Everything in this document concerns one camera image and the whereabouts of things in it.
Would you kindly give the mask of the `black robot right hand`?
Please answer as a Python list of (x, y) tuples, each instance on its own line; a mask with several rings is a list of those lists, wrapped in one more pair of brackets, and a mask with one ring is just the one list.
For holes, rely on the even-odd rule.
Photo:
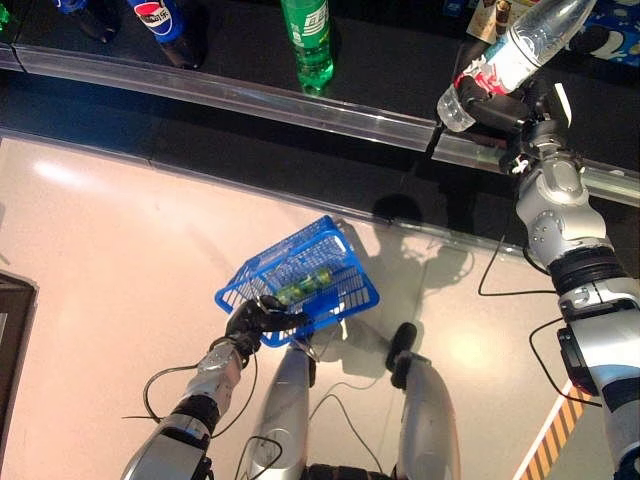
[(455, 86), (465, 113), (507, 135), (499, 160), (502, 172), (520, 175), (565, 146), (562, 102), (545, 80), (529, 80), (510, 94), (490, 93), (469, 75), (460, 77)]

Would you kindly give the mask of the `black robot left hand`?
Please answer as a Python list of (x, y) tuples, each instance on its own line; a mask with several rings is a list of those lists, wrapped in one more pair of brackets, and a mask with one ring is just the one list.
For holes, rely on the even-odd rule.
[(233, 312), (226, 324), (225, 337), (246, 362), (259, 350), (264, 333), (302, 327), (309, 322), (306, 313), (291, 313), (276, 297), (261, 295), (245, 301)]

